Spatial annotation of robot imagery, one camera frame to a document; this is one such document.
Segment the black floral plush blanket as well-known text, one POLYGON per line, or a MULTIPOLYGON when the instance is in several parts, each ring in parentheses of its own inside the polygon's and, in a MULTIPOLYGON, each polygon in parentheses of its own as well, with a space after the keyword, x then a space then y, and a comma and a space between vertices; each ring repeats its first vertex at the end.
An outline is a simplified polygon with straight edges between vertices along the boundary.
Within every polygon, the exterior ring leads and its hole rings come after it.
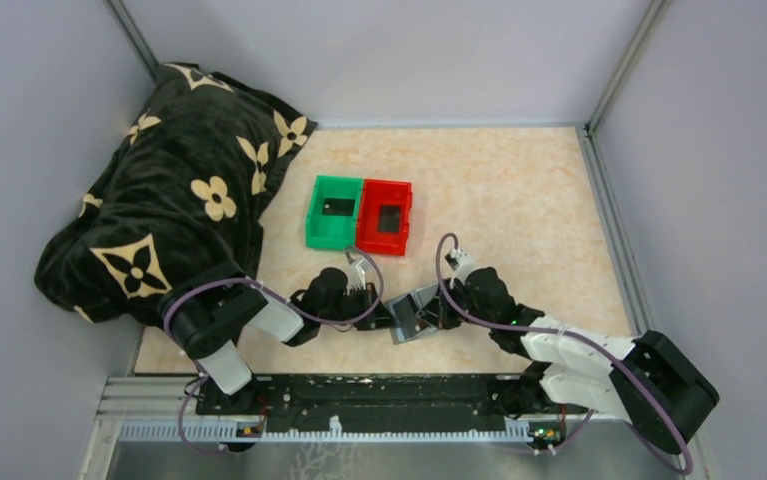
POLYGON ((158 327, 163 296, 227 262, 254 275, 261 216, 316 123, 278 97, 194 64, 165 63, 34 283, 92 323, 158 327))

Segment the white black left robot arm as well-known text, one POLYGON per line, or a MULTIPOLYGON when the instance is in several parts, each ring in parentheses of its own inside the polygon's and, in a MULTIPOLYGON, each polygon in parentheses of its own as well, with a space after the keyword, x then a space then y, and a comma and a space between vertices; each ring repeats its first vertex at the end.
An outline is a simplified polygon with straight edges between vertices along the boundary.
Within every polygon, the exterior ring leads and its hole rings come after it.
POLYGON ((224 262, 162 297, 161 326, 217 387, 222 404, 244 414, 259 399, 254 374, 237 351, 245 328, 295 347, 314 339, 325 324, 358 331, 394 325, 378 286, 365 280, 365 268, 363 260, 352 262, 348 272, 325 268, 284 298, 245 276, 236 263, 224 262))

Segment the grey leather card holder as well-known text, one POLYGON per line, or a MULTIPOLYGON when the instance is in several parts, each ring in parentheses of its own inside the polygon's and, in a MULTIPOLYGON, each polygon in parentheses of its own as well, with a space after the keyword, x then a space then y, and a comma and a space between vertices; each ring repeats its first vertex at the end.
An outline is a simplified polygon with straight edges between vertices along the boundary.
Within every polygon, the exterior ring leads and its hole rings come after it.
POLYGON ((395 345, 405 344, 440 331, 439 318, 431 309, 439 306, 439 287, 430 284, 384 303, 393 318, 390 334, 395 345))

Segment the green plastic bin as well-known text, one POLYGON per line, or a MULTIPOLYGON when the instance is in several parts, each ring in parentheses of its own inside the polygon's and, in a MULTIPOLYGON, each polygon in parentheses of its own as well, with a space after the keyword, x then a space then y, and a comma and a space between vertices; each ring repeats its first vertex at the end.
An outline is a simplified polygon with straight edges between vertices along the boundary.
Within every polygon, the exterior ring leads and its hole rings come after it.
POLYGON ((312 249, 341 251, 354 246, 364 180, 318 175, 305 220, 305 243, 312 249))

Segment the grey credit card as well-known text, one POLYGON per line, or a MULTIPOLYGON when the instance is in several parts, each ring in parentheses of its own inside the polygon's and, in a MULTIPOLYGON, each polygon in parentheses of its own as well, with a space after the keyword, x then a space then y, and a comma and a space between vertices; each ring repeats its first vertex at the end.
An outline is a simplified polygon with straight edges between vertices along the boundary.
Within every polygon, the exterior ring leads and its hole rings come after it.
POLYGON ((356 200, 353 198, 325 198, 322 206, 322 214, 325 216, 354 215, 356 200))

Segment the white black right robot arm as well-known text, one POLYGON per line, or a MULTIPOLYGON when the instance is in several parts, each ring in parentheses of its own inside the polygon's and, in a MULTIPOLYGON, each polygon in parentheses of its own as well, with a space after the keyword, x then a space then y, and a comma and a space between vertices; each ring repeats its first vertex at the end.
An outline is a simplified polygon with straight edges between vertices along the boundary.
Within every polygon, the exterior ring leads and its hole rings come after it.
POLYGON ((439 330, 477 319, 504 352, 529 360, 497 391, 505 415, 571 405, 627 422, 657 449, 678 454, 720 402, 712 383, 665 334, 612 337, 570 327, 515 300, 493 267, 446 279, 417 318, 439 330))

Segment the red plastic bin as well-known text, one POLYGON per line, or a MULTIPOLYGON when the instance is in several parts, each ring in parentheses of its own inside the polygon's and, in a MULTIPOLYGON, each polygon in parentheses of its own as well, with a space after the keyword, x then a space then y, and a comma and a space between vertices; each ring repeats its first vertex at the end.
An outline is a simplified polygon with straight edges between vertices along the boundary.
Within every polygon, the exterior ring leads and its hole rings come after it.
POLYGON ((410 182, 365 179, 355 245, 367 253, 404 256, 412 207, 410 182))

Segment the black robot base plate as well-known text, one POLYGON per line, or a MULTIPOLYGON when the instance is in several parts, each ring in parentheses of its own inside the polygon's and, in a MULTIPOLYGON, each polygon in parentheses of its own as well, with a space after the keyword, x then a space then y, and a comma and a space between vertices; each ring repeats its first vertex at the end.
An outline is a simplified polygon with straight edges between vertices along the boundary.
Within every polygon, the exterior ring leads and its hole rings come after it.
POLYGON ((346 433, 478 433, 508 420, 582 414, 561 407, 519 374, 260 375, 227 395, 209 380, 189 381, 201 416, 250 415, 268 433, 312 433, 337 420, 346 433))

